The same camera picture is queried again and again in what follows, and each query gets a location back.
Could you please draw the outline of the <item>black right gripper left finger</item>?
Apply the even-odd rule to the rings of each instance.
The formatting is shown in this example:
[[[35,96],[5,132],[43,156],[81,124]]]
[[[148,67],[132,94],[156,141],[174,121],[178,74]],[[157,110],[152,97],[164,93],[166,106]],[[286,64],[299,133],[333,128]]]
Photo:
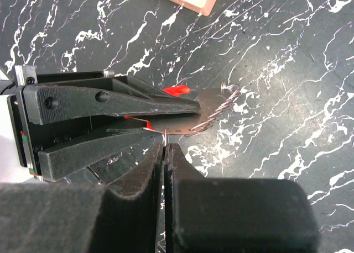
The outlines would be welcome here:
[[[163,147],[110,183],[1,184],[2,252],[154,252]]]

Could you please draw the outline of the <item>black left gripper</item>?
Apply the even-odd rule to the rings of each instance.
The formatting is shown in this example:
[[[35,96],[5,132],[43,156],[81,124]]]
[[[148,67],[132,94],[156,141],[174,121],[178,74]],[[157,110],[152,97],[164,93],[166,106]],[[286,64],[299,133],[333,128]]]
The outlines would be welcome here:
[[[108,124],[106,117],[83,117],[45,125],[33,124],[28,120],[22,94],[24,86],[113,76],[113,71],[39,75],[35,66],[17,65],[15,78],[1,81],[1,94],[7,96],[20,165],[26,167],[34,178],[59,181],[158,135],[143,128],[98,129]]]

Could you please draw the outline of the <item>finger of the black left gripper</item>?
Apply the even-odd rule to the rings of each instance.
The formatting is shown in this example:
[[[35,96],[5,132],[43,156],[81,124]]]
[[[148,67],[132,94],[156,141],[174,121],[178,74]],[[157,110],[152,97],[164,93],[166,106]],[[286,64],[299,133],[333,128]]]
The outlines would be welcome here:
[[[30,122],[44,125],[105,115],[159,115],[195,112],[197,102],[175,98],[135,77],[108,77],[28,85],[23,101]]]

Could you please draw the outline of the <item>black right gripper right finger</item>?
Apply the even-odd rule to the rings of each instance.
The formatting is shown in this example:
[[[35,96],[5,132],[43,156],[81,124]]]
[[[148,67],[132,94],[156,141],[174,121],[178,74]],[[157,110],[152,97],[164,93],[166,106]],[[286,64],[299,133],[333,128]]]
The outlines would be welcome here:
[[[269,178],[206,178],[178,144],[164,154],[167,252],[317,252],[301,186]]]

